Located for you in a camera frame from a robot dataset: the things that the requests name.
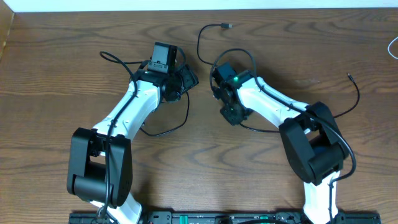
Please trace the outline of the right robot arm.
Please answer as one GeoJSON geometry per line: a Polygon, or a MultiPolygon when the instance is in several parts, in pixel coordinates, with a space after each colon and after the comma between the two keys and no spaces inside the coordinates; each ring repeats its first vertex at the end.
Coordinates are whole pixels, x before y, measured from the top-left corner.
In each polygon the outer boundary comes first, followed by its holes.
{"type": "Polygon", "coordinates": [[[229,63],[216,66],[210,79],[217,84],[213,94],[223,102],[220,113],[229,124],[241,124],[255,111],[278,128],[287,160],[303,181],[303,212],[309,221],[337,222],[336,179],[349,151],[329,108],[295,101],[251,70],[237,73],[229,63]]]}

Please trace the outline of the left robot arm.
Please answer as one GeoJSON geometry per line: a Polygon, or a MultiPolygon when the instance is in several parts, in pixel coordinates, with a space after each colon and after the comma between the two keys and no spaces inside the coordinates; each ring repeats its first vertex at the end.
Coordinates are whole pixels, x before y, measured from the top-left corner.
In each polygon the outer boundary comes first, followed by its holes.
{"type": "Polygon", "coordinates": [[[127,70],[127,92],[110,114],[93,128],[73,133],[67,191],[98,209],[71,213],[70,223],[139,223],[142,205],[131,193],[131,142],[162,101],[178,101],[198,84],[186,61],[176,64],[182,52],[175,45],[156,42],[149,60],[138,62],[135,72],[127,70]]]}

